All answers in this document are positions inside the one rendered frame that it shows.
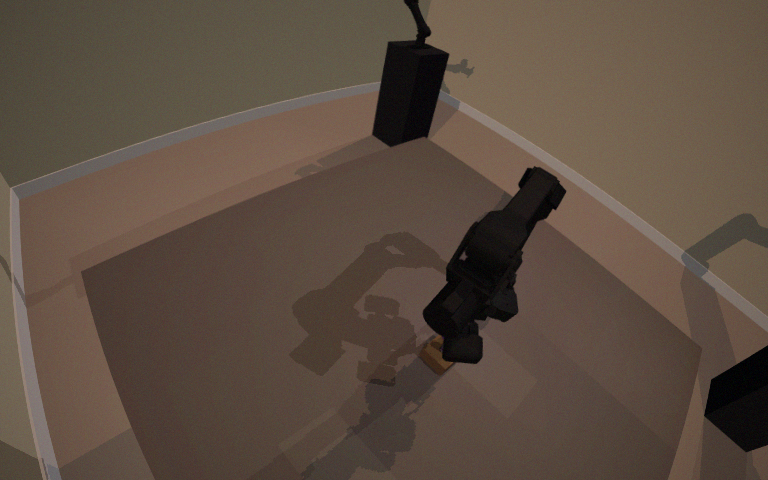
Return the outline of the brown square block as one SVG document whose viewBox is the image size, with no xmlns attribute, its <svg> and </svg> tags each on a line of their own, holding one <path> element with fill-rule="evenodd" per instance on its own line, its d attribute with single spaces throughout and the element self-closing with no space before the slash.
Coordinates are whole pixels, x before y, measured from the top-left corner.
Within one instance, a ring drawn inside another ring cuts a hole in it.
<svg viewBox="0 0 768 480">
<path fill-rule="evenodd" d="M 440 376 L 455 364 L 455 362 L 448 362 L 442 358 L 440 348 L 443 343 L 444 339 L 439 335 L 424 346 L 419 354 Z"/>
</svg>

